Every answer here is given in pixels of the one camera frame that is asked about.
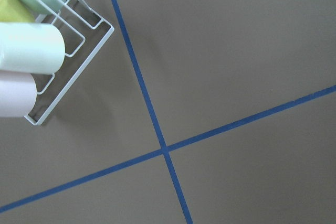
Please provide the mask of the pink plastic cup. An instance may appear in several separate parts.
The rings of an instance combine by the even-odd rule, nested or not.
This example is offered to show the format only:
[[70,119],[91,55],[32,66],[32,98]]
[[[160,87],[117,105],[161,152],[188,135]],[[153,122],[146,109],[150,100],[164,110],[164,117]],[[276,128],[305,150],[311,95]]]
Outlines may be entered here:
[[37,89],[30,73],[1,70],[1,117],[19,118],[34,107]]

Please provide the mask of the yellow plastic cup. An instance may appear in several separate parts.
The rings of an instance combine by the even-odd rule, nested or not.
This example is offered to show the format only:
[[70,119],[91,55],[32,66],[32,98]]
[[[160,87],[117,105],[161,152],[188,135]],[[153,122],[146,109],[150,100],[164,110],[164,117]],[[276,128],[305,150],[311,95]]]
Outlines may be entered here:
[[20,0],[1,0],[1,22],[34,23],[35,18]]

